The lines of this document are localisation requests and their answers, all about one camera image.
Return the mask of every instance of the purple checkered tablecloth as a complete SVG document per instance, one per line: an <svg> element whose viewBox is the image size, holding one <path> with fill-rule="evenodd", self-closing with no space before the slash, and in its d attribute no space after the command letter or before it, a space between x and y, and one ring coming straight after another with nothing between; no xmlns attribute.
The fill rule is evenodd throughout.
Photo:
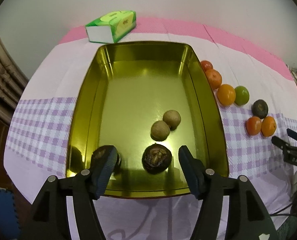
<svg viewBox="0 0 297 240"><path fill-rule="evenodd" d="M76 98L20 100L6 147L38 167L65 177L66 150Z"/></svg>
<svg viewBox="0 0 297 240"><path fill-rule="evenodd" d="M20 100L10 126L6 147L38 167L65 176L66 151L76 98ZM271 138L261 134L249 137L245 120L252 116L250 109L230 106L220 108L223 121L230 176L243 174L259 177L282 165L282 151L274 147ZM283 114L275 118L275 135L289 141L287 128L297 131L297 121Z"/></svg>

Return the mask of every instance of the gold metal tray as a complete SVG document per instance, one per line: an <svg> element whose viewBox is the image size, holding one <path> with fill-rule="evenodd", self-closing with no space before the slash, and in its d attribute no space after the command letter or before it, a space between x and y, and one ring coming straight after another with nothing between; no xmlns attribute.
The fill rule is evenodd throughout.
<svg viewBox="0 0 297 240"><path fill-rule="evenodd" d="M142 154L155 143L152 124L165 111L177 110L182 121L163 142L173 155L171 165L152 175ZM178 162L187 145L207 168L228 176L223 125L214 94L193 49L187 44L137 41L98 49L85 76L74 110L66 176L90 167L102 145L114 145L121 172L112 175L105 195L150 198L189 193Z"/></svg>

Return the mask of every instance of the green tissue box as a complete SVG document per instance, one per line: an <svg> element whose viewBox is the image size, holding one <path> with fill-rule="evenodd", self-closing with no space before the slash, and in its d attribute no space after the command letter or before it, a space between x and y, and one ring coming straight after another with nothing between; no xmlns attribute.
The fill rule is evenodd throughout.
<svg viewBox="0 0 297 240"><path fill-rule="evenodd" d="M135 26L135 11L116 11L95 19L85 29L90 42L116 43Z"/></svg>

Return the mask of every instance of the pink tablecloth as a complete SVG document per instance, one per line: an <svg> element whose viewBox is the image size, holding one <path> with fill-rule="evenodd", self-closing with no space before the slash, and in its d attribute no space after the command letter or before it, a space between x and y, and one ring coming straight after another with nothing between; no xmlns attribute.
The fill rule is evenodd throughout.
<svg viewBox="0 0 297 240"><path fill-rule="evenodd" d="M225 130L230 176L248 176L269 212L289 203L293 167L270 138L249 138L244 122L252 102L262 98L277 122L276 135L288 140L286 128L297 131L297 87L276 56L249 41L196 23L140 18L123 41L161 40L190 44L200 60L211 61L223 83L244 85L250 101L243 107L220 108ZM4 157L5 168L23 195L33 202L50 175L65 174L66 149L79 88L100 44L89 43L83 27L71 30L40 65L17 106ZM101 197L95 204L107 239L189 239L201 202L191 195L122 200ZM74 213L70 228L76 236ZM285 218L275 217L279 227ZM219 238L224 235L227 199L223 203Z"/></svg>

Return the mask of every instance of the tangerine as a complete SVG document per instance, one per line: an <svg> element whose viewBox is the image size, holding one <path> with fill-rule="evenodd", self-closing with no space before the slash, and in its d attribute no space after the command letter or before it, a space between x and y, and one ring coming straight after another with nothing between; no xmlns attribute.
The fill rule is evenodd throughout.
<svg viewBox="0 0 297 240"><path fill-rule="evenodd" d="M208 71L209 69L213 69L212 63L207 60L202 60L200 63L204 72Z"/></svg>
<svg viewBox="0 0 297 240"><path fill-rule="evenodd" d="M210 83L210 87L212 90L215 90L220 87L222 84L222 76L215 69L209 69L205 72L208 82Z"/></svg>
<svg viewBox="0 0 297 240"><path fill-rule="evenodd" d="M252 116L245 123L246 131L249 135L257 135L261 131L262 121L257 116Z"/></svg>
<svg viewBox="0 0 297 240"><path fill-rule="evenodd" d="M275 119L271 116L265 117L262 122L261 130L264 137L272 136L276 131Z"/></svg>
<svg viewBox="0 0 297 240"><path fill-rule="evenodd" d="M223 106L229 106L234 103L236 93L231 85L223 84L217 90L217 98Z"/></svg>

